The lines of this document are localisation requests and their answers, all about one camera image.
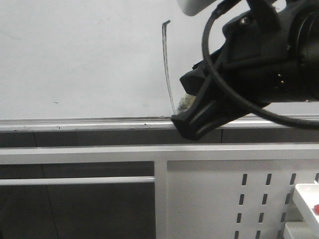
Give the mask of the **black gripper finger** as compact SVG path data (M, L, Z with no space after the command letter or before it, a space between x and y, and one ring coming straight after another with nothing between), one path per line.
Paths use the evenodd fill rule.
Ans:
M230 100L214 83L205 82L191 107L173 115L171 121L183 138L199 140L210 131L249 113Z

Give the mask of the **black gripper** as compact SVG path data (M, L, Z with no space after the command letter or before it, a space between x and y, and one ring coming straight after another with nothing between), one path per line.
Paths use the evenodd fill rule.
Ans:
M282 11L276 11L270 0L250 0L248 5L248 12L223 27L226 41L210 54L219 75L255 103L316 102L318 1L289 0ZM187 94L197 96L208 76L202 60L180 82Z

